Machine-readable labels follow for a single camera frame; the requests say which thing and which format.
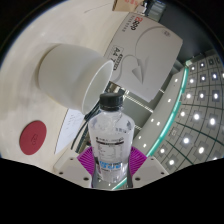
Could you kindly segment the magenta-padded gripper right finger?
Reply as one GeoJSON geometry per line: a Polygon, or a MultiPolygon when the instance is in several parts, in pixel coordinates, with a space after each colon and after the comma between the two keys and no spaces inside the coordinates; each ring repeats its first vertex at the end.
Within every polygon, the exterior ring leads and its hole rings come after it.
{"type": "Polygon", "coordinates": [[[137,148],[131,148],[127,173],[129,188],[140,188],[165,176],[165,168],[155,157],[147,157],[137,148]]]}

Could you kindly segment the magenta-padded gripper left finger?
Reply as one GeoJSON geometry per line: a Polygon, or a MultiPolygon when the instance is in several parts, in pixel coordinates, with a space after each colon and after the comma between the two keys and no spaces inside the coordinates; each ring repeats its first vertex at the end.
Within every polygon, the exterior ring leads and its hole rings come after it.
{"type": "Polygon", "coordinates": [[[95,161],[91,147],[80,154],[66,151],[57,161],[57,175],[76,185],[91,188],[95,173],[95,161]]]}

